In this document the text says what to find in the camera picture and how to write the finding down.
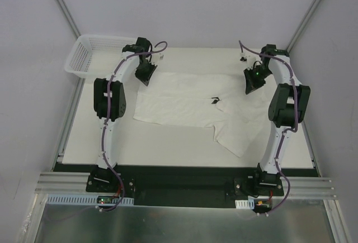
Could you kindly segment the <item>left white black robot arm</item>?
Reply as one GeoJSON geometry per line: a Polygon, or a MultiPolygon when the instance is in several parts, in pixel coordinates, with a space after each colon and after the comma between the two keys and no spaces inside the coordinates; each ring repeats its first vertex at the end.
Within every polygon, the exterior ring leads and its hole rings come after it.
{"type": "Polygon", "coordinates": [[[117,164],[114,135],[126,111],[124,83],[134,74],[148,86],[157,68],[152,63],[153,45],[146,38],[139,37],[136,43],[125,45],[122,53],[124,56],[115,70],[105,78],[95,79],[93,84],[93,107],[100,120],[101,137],[100,152],[91,176],[99,180],[98,184],[105,192],[113,192],[119,181],[114,170],[117,164]]]}

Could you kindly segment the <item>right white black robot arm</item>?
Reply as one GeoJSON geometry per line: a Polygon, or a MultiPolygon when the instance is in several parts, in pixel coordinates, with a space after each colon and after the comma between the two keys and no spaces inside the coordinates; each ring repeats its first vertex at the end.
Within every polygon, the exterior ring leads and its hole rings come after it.
{"type": "Polygon", "coordinates": [[[274,76],[277,85],[268,108],[268,119],[271,122],[268,143],[252,181],[252,190],[262,196],[272,187],[280,185],[283,176],[281,161],[290,136],[298,131],[304,119],[311,90],[296,77],[286,50],[267,44],[258,53],[242,43],[239,45],[242,53],[247,51],[261,59],[260,64],[248,64],[244,70],[245,94],[249,95],[263,87],[270,75],[274,76]]]}

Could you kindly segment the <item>white t shirt robot print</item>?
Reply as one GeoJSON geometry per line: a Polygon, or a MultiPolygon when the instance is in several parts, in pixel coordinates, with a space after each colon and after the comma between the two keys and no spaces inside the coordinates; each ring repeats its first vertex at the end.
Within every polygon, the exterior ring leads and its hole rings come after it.
{"type": "Polygon", "coordinates": [[[237,157],[267,145],[270,96],[245,93],[243,75],[157,72],[137,94],[134,119],[159,125],[213,128],[213,140],[237,157]]]}

